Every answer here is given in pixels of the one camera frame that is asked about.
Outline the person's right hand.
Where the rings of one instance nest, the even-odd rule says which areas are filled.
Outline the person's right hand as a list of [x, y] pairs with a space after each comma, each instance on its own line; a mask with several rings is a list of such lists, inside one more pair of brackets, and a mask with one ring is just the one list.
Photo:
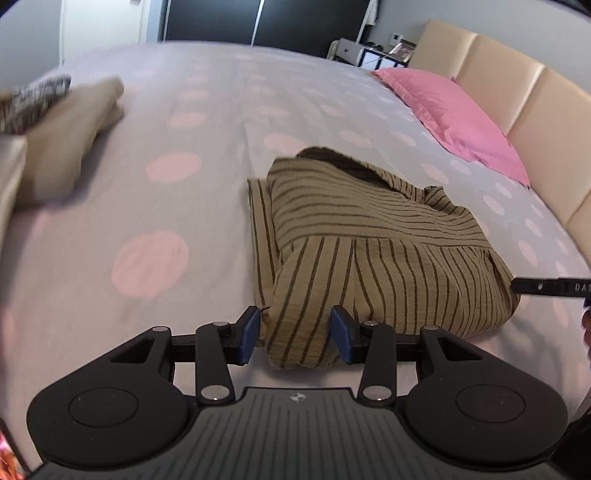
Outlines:
[[591, 349], [591, 308], [587, 308], [583, 313], [581, 324], [584, 330], [584, 343], [588, 349]]

